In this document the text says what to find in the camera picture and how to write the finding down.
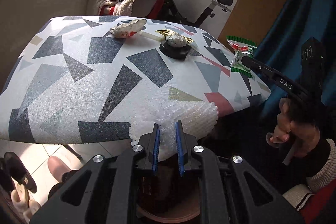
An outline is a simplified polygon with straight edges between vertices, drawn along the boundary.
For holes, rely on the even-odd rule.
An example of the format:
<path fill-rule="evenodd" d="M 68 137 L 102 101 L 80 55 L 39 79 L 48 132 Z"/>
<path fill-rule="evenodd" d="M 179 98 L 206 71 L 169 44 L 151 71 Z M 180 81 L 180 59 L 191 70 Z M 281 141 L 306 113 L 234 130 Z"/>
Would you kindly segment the person's right hand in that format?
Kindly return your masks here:
<path fill-rule="evenodd" d="M 280 114 L 277 116 L 277 125 L 268 142 L 270 144 L 284 144 L 293 134 L 298 139 L 298 145 L 294 150 L 294 157 L 305 157 L 318 144 L 320 131 L 311 124 L 298 123 L 290 119 L 290 99 L 282 98 L 279 102 Z"/>

